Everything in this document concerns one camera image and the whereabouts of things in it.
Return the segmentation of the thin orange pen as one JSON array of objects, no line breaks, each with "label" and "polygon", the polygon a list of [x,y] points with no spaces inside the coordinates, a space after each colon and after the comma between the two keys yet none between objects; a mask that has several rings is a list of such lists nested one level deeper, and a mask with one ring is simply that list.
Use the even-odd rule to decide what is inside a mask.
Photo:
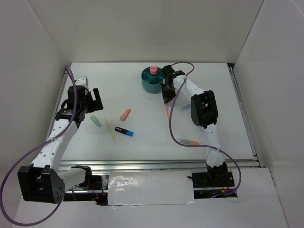
[{"label": "thin orange pen", "polygon": [[168,120],[170,119],[170,107],[168,104],[165,104],[165,110]]}]

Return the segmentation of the pink capped marker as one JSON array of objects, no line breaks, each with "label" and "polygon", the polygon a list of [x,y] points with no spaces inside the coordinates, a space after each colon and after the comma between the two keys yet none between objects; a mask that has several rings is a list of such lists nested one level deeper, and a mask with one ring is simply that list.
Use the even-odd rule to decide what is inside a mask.
[{"label": "pink capped marker", "polygon": [[149,74],[152,75],[152,76],[157,75],[158,74],[158,68],[155,67],[155,66],[151,66],[150,70],[149,70]]}]

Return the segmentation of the thin yellow pen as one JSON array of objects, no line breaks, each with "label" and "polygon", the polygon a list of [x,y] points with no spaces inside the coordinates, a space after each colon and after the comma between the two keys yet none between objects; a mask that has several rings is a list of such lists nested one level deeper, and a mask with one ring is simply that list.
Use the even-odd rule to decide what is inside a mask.
[{"label": "thin yellow pen", "polygon": [[104,121],[105,121],[107,129],[108,129],[108,131],[109,131],[109,133],[111,135],[111,138],[115,141],[115,136],[114,136],[114,133],[113,133],[113,131],[111,129],[111,126],[110,126],[108,120],[106,118],[104,118]]}]

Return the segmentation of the grey orange highlighter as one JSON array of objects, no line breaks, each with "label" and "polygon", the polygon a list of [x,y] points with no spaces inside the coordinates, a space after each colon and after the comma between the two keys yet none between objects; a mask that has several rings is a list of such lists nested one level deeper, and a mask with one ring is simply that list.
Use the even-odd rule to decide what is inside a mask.
[{"label": "grey orange highlighter", "polygon": [[199,145],[199,142],[197,141],[182,139],[182,138],[178,138],[178,142],[185,145]]}]

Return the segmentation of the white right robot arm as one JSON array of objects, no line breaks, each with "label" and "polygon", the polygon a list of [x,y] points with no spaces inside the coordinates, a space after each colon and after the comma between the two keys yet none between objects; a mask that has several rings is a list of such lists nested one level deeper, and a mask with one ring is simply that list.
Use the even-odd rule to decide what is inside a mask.
[{"label": "white right robot arm", "polygon": [[[208,148],[206,153],[207,180],[212,186],[218,186],[223,182],[224,176],[228,174],[228,167],[225,161],[225,153],[219,149],[219,138],[217,136],[217,118],[219,116],[214,92],[204,90],[192,81],[184,73],[172,68],[174,64],[164,66],[161,69],[163,74],[163,83],[161,87],[164,104],[172,102],[169,112],[169,132],[175,143],[183,147],[204,147]],[[184,93],[190,98],[190,116],[197,127],[202,127],[207,132],[207,144],[185,144],[178,141],[172,131],[172,114],[175,102],[179,93]]]}]

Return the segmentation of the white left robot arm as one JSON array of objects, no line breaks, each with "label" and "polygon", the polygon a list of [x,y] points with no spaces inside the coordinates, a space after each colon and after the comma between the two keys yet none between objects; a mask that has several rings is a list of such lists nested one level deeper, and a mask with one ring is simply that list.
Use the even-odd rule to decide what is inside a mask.
[{"label": "white left robot arm", "polygon": [[88,166],[75,165],[59,172],[61,159],[86,113],[103,110],[98,88],[89,91],[83,85],[70,86],[68,98],[55,116],[52,134],[29,166],[21,166],[18,180],[25,201],[58,204],[66,191],[78,185],[87,190],[99,178]]}]

